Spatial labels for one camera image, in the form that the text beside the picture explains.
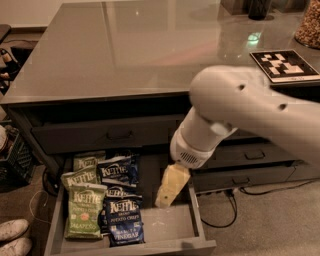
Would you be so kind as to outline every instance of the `table surface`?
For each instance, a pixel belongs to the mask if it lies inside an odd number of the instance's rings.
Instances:
[[[259,68],[255,51],[294,49],[319,71],[320,51],[294,39],[302,15],[254,21],[218,0],[63,4],[1,104],[187,94],[205,67]]]

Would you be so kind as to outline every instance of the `blue chip bag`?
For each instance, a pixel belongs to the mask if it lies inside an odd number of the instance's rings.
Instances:
[[[104,180],[104,185],[107,185],[107,190],[105,192],[105,197],[103,200],[103,209],[99,214],[98,224],[100,226],[101,234],[110,234],[108,226],[108,216],[106,211],[107,203],[109,198],[123,198],[128,196],[135,196],[135,190],[130,185],[117,182],[115,180]]]
[[[110,226],[110,247],[144,243],[143,223],[126,222]]]
[[[98,172],[101,180],[112,179],[125,184],[138,183],[138,169],[135,161],[132,164],[131,156],[117,156],[98,162]]]
[[[111,247],[144,243],[141,203],[142,196],[132,194],[105,198]]]

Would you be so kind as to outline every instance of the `sneaker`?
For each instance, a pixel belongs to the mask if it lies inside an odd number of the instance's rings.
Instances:
[[[0,247],[1,256],[26,256],[32,248],[32,241],[26,237],[20,237]]]
[[[25,219],[10,220],[2,223],[0,224],[0,241],[12,241],[24,234],[28,227],[29,222]]]

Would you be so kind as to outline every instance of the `power cord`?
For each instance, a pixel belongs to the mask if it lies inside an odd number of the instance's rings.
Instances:
[[[42,187],[49,195],[57,197],[59,186],[46,168],[42,173]]]
[[[250,196],[261,196],[261,195],[266,195],[266,194],[270,194],[270,193],[274,193],[274,192],[300,188],[302,186],[305,186],[305,185],[308,185],[308,184],[311,184],[311,183],[314,183],[314,182],[316,182],[316,181],[308,181],[308,182],[305,182],[305,183],[302,183],[302,184],[299,184],[299,185],[296,185],[296,186],[271,189],[271,190],[267,190],[267,191],[263,191],[263,192],[249,192],[244,187],[239,188],[239,191],[242,192],[243,194],[250,195]]]
[[[47,224],[51,224],[50,221],[46,221],[46,220],[37,218],[37,217],[35,216],[33,210],[32,210],[32,207],[31,207],[32,201],[33,201],[33,199],[35,198],[35,196],[36,196],[37,194],[39,194],[39,193],[45,193],[45,195],[46,195],[46,201],[44,202],[43,207],[46,207],[46,206],[47,206],[48,193],[47,193],[46,191],[39,190],[38,192],[36,192],[36,193],[33,195],[33,197],[32,197],[32,198],[30,199],[30,201],[29,201],[29,210],[30,210],[30,213],[31,213],[32,217],[33,217],[35,220],[38,220],[38,221],[41,221],[41,222],[44,222],[44,223],[47,223]]]
[[[232,206],[233,213],[234,213],[233,219],[227,225],[218,226],[218,225],[211,224],[211,223],[209,223],[209,222],[207,222],[207,221],[205,221],[204,219],[201,218],[201,221],[204,224],[206,224],[206,225],[208,225],[208,226],[210,226],[212,228],[227,228],[227,227],[230,227],[233,223],[235,223],[235,221],[236,221],[236,219],[238,217],[238,206],[237,206],[237,201],[236,201],[236,199],[234,197],[234,194],[233,194],[233,190],[232,189],[227,189],[227,190],[224,191],[224,193],[228,197],[229,202],[230,202],[230,204]]]

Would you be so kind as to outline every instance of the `drawer front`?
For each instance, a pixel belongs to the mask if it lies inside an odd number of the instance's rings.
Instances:
[[[288,180],[294,167],[266,167],[234,171],[198,171],[193,175],[196,193],[206,193],[252,185],[280,183]]]
[[[297,158],[271,143],[217,147],[208,160],[208,168],[264,164]]]
[[[320,179],[320,170],[317,167],[313,167],[307,163],[301,162],[295,166],[294,173],[290,176],[288,181],[298,180],[312,180]]]
[[[142,255],[211,255],[216,242],[206,240],[196,194],[190,183],[184,192],[166,209],[154,206],[161,182],[161,170],[168,164],[168,155],[141,156],[139,163],[138,194],[143,197],[141,209],[144,223],[144,244],[109,247],[109,238],[103,240],[66,240],[64,238],[67,195],[60,188],[47,240],[45,256],[142,256]]]
[[[32,129],[46,154],[138,147],[169,143],[181,115],[141,117],[66,124]]]

